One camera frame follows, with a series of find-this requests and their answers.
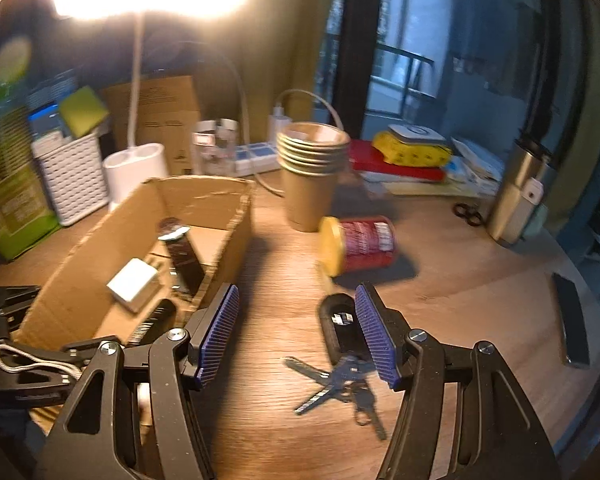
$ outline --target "white basket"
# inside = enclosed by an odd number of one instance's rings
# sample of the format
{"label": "white basket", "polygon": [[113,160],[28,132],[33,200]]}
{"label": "white basket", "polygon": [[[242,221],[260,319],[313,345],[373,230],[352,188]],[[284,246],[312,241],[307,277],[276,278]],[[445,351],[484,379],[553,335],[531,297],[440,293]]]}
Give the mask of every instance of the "white basket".
{"label": "white basket", "polygon": [[74,140],[38,160],[61,226],[75,224],[109,203],[95,135]]}

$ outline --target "cardboard box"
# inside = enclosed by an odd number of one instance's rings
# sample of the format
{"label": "cardboard box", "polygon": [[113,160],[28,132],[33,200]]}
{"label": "cardboard box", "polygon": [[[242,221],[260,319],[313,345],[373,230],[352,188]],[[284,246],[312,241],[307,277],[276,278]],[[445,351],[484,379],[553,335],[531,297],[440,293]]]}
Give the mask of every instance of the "cardboard box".
{"label": "cardboard box", "polygon": [[[113,134],[119,150],[126,148],[130,92],[130,84],[100,91],[113,119]],[[200,106],[191,76],[141,82],[136,144],[159,142],[164,145],[171,174],[191,174],[190,134],[199,120]]]}
{"label": "cardboard box", "polygon": [[[247,180],[214,176],[145,182],[60,265],[29,309],[16,341],[44,349],[106,335],[125,342],[162,298],[176,304],[176,325],[183,326],[195,310],[208,306],[222,283],[235,282],[251,238],[253,187]],[[205,279],[195,298],[184,301],[171,290],[165,258],[160,291],[132,314],[116,303],[107,283],[132,258],[149,263],[163,257],[152,251],[157,247],[157,224],[167,216],[196,226],[192,236],[206,264]]]}

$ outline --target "green sponge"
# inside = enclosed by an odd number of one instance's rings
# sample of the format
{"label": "green sponge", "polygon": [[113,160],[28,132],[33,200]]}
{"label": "green sponge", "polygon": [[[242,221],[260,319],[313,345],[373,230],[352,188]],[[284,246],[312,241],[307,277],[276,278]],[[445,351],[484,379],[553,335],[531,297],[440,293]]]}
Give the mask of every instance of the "green sponge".
{"label": "green sponge", "polygon": [[88,134],[109,115],[96,92],[88,86],[64,99],[59,108],[62,120],[76,139]]}

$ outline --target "red can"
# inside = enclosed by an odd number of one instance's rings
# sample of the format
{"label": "red can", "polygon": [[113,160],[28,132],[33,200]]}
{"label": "red can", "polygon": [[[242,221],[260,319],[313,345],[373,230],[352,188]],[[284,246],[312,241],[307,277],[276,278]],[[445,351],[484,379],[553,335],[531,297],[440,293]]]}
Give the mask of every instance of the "red can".
{"label": "red can", "polygon": [[384,216],[344,220],[326,216],[319,231],[320,261],[331,277],[387,267],[397,253],[394,226]]}

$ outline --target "stack of paper cups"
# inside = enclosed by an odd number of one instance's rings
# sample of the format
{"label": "stack of paper cups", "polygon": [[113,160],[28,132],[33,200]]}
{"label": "stack of paper cups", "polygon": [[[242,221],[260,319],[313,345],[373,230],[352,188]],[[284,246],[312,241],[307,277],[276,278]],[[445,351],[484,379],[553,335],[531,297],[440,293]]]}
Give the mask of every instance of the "stack of paper cups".
{"label": "stack of paper cups", "polygon": [[326,124],[291,123],[278,134],[286,218],[295,230],[316,232],[328,215],[349,143],[345,132]]}

